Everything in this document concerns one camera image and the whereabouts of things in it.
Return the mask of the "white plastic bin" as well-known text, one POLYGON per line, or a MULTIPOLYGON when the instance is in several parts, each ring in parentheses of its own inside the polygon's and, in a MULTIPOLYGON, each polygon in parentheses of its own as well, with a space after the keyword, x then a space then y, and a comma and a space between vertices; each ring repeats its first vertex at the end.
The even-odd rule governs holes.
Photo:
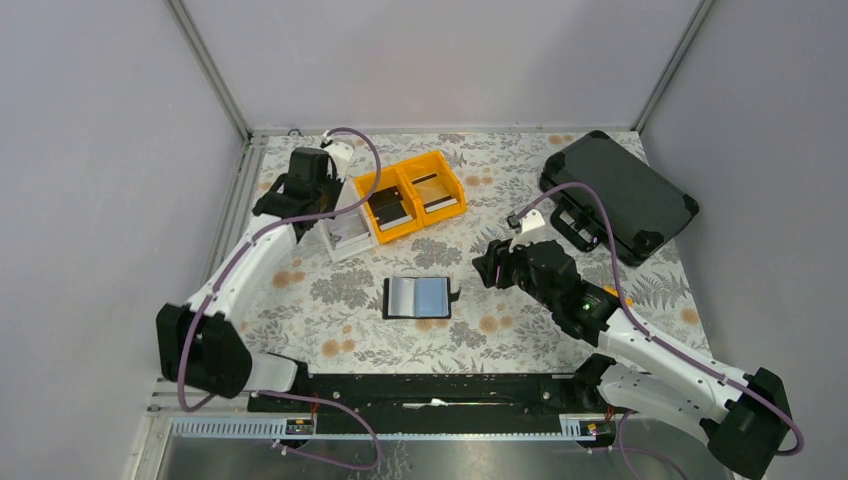
POLYGON ((364 206, 359 206, 333 219, 320 220, 317 227, 319 238, 323 241, 334 263, 378 246, 376 233, 364 206))

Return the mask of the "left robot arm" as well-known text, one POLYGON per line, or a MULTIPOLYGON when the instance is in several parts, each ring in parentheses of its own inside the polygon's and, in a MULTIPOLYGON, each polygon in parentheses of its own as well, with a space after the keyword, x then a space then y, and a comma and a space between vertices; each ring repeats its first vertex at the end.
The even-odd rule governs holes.
POLYGON ((221 266, 183 304, 165 304, 156 316, 165 379, 233 398, 243 391, 272 391, 288 411, 309 401, 310 385, 295 361, 249 349, 238 332, 266 279, 316 223, 332 212, 354 149, 333 142, 298 147, 287 172, 255 203, 244 234, 221 266))

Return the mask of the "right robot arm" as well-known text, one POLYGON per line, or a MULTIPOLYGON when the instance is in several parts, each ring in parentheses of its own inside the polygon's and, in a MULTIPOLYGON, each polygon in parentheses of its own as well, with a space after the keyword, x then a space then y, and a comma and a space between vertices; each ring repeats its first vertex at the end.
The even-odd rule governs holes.
POLYGON ((763 478, 775 457, 803 449, 777 375, 747 373, 650 328, 616 295, 582 279, 557 242, 494 240, 472 265, 485 287, 521 289, 563 332, 597 348, 581 368, 587 376, 573 386, 583 410, 609 404, 652 417, 747 479, 763 478))

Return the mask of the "black leather card holder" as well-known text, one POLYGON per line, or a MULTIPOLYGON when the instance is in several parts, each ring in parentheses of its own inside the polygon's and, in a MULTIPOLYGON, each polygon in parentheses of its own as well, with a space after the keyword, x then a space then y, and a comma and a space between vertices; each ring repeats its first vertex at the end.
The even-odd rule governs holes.
POLYGON ((382 318, 450 319, 452 307, 461 289, 452 289, 449 277, 385 278, 383 283, 382 318))

